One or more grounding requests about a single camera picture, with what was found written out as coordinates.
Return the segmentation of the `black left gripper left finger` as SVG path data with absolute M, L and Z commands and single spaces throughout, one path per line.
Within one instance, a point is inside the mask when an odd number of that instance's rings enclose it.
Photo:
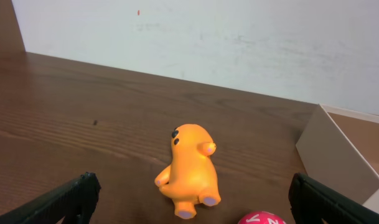
M 99 200 L 100 183 L 86 172 L 0 216 L 0 223 L 88 224 Z

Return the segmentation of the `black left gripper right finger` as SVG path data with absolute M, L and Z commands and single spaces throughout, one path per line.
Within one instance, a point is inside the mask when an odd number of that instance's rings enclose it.
M 294 174 L 289 202 L 297 224 L 379 224 L 379 214 L 306 174 Z

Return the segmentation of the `white cardboard box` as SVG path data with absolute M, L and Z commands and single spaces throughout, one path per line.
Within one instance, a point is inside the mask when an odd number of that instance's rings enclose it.
M 308 176 L 379 214 L 379 116 L 317 105 L 296 148 Z

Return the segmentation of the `orange dinosaur toy figure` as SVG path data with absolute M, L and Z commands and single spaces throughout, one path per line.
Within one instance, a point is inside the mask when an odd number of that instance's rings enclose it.
M 196 216 L 195 206 L 218 205 L 221 196 L 218 177 L 210 156 L 217 145 L 198 124 L 183 124 L 171 134 L 172 162 L 154 179 L 160 192 L 174 204 L 182 219 Z

